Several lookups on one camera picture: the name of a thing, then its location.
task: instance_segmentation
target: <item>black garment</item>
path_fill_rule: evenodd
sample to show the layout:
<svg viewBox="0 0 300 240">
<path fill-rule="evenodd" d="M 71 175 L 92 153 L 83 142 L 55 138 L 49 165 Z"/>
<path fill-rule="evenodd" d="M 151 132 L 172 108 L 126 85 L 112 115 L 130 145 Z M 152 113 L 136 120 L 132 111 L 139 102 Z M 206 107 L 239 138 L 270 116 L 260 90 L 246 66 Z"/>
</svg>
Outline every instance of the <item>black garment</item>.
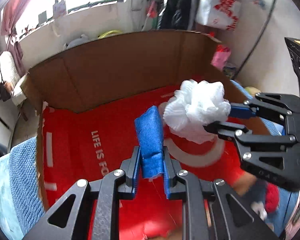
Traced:
<svg viewBox="0 0 300 240">
<path fill-rule="evenodd" d="M 189 23 L 191 0 L 168 0 L 159 19 L 158 29 L 186 30 Z"/>
</svg>

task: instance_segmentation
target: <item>red pom-pom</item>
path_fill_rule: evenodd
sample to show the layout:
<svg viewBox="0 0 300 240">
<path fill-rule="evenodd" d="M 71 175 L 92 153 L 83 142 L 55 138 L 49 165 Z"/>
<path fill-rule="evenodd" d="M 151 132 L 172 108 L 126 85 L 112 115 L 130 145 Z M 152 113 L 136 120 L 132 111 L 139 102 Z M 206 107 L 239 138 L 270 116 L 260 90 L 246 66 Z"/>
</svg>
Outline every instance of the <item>red pom-pom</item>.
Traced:
<svg viewBox="0 0 300 240">
<path fill-rule="evenodd" d="M 265 210 L 267 213 L 276 211 L 279 205 L 279 189 L 277 186 L 268 183 L 266 191 Z"/>
</svg>

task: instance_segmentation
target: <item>cardboard box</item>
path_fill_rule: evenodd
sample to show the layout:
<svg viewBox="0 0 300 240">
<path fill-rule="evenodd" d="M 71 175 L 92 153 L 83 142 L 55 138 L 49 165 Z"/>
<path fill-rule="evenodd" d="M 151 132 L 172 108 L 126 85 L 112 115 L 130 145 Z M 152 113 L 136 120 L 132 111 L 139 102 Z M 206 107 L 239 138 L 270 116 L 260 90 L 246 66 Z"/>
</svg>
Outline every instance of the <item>cardboard box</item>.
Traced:
<svg viewBox="0 0 300 240">
<path fill-rule="evenodd" d="M 31 68 L 21 88 L 38 113 L 43 102 L 84 112 L 114 100 L 168 85 L 195 75 L 221 81 L 225 98 L 246 98 L 210 62 L 218 41 L 198 32 L 128 33 L 90 41 L 63 51 Z M 269 134 L 259 118 L 243 120 L 255 134 Z M 48 209 L 43 186 L 42 117 L 37 136 L 39 194 Z"/>
</svg>

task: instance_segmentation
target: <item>white fluffy object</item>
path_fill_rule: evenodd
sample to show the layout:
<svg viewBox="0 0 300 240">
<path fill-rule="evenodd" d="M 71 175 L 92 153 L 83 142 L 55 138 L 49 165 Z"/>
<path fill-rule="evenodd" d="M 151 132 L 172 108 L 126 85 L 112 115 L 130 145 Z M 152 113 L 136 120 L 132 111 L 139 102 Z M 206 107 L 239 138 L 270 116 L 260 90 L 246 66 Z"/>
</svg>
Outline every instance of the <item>white fluffy object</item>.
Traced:
<svg viewBox="0 0 300 240">
<path fill-rule="evenodd" d="M 203 128 L 214 121 L 226 121 L 231 106 L 223 98 L 221 82 L 186 80 L 174 92 L 163 113 L 171 133 L 198 144 L 211 141 L 215 135 Z"/>
</svg>

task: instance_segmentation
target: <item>blue knitted fabric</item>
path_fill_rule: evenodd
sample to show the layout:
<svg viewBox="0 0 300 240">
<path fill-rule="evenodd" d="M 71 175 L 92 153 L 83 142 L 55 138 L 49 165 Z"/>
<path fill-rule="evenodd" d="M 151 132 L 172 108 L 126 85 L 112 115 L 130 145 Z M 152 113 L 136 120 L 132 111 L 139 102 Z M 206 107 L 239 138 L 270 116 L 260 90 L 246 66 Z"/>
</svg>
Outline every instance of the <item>blue knitted fabric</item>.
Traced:
<svg viewBox="0 0 300 240">
<path fill-rule="evenodd" d="M 241 85 L 239 85 L 234 80 L 230 80 L 230 81 L 237 87 L 237 89 L 240 90 L 241 93 L 243 93 L 246 96 L 247 99 L 252 99 L 252 96 Z M 278 130 L 275 127 L 275 125 L 273 124 L 273 122 L 271 122 L 267 119 L 263 119 L 263 118 L 261 118 L 261 120 L 264 123 L 264 125 L 267 127 L 267 129 L 271 135 L 280 135 L 280 133 L 278 132 Z"/>
<path fill-rule="evenodd" d="M 16 215 L 25 235 L 44 214 L 38 196 L 35 137 L 13 147 L 9 158 L 10 188 Z"/>
<path fill-rule="evenodd" d="M 156 106 L 151 106 L 134 120 L 140 145 L 142 177 L 163 173 L 163 127 Z"/>
</svg>

